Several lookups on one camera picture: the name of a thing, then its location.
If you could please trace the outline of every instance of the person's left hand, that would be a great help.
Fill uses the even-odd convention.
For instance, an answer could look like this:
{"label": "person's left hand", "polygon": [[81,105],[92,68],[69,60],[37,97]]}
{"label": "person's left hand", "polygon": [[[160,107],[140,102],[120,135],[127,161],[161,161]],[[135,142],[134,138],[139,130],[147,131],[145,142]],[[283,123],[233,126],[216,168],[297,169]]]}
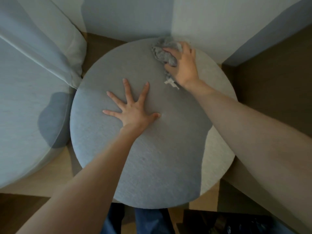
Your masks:
{"label": "person's left hand", "polygon": [[144,101],[149,91],[149,83],[147,82],[142,90],[142,93],[137,102],[134,102],[130,84],[127,79],[123,79],[124,89],[127,99],[127,104],[117,98],[112,92],[107,91],[107,95],[117,104],[122,110],[122,113],[113,112],[110,110],[103,110],[103,113],[120,119],[123,123],[122,129],[135,130],[138,136],[148,127],[149,124],[153,123],[156,119],[161,117],[159,113],[153,113],[147,115],[144,111]]}

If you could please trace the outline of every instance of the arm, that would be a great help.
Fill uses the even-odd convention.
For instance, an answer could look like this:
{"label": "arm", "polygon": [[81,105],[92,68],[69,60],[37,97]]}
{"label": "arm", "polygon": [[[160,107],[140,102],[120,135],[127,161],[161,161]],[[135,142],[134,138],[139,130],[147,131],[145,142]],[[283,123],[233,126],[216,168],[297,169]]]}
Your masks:
{"label": "arm", "polygon": [[96,233],[107,216],[111,201],[132,144],[146,127],[160,117],[144,112],[149,90],[146,83],[138,102],[134,102],[130,85],[124,80],[127,104],[113,93],[107,95],[122,109],[122,113],[104,110],[103,113],[123,122],[117,137],[80,171],[58,194],[42,206],[18,233]]}
{"label": "arm", "polygon": [[195,50],[165,49],[178,60],[165,65],[200,103],[236,156],[259,183],[312,227],[312,139],[214,90],[198,77]]}

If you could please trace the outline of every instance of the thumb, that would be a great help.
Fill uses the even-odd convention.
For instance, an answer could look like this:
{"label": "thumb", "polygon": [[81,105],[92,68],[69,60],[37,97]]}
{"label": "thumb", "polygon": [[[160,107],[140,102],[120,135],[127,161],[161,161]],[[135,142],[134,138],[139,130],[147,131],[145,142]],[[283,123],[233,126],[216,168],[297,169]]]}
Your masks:
{"label": "thumb", "polygon": [[169,63],[165,64],[165,69],[168,71],[172,76],[177,75],[177,67],[170,66]]}
{"label": "thumb", "polygon": [[160,113],[153,113],[149,116],[150,123],[153,123],[155,120],[161,117]]}

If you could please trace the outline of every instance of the jeans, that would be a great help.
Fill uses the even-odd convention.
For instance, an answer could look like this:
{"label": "jeans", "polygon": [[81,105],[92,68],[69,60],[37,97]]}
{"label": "jeans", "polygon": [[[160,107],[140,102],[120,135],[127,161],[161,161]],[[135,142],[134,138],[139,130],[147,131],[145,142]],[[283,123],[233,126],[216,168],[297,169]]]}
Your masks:
{"label": "jeans", "polygon": [[[100,234],[120,234],[124,204],[112,203]],[[168,209],[135,208],[137,234],[174,234]]]}

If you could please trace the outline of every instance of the person's left arm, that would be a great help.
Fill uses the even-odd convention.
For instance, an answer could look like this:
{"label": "person's left arm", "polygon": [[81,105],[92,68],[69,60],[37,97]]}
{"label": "person's left arm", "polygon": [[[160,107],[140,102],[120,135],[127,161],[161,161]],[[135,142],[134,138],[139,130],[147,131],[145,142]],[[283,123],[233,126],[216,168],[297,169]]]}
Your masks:
{"label": "person's left arm", "polygon": [[132,144],[149,124],[160,117],[159,113],[147,115],[144,111],[148,83],[138,101],[134,102],[128,81],[124,79],[123,82],[127,104],[107,92],[122,113],[103,111],[123,122],[117,137],[61,192],[53,195],[17,233],[98,234],[101,231]]}

